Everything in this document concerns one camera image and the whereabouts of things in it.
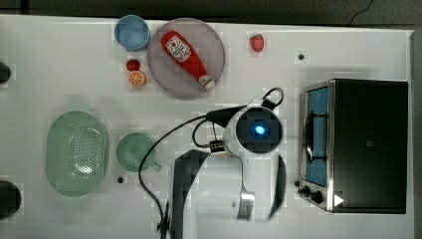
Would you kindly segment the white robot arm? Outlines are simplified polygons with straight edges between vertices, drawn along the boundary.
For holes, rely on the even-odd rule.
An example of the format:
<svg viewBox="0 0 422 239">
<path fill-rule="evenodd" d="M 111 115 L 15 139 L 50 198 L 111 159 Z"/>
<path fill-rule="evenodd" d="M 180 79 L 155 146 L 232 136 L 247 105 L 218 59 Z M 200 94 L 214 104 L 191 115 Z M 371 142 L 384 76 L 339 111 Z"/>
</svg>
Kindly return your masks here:
<svg viewBox="0 0 422 239">
<path fill-rule="evenodd" d="M 205 119 L 223 127 L 212 152 L 190 149 L 169 169 L 169 198 L 162 239 L 198 239 L 202 216 L 267 222 L 281 207 L 286 167 L 279 154 L 283 127 L 279 103 L 254 98 L 213 111 Z"/>
</svg>

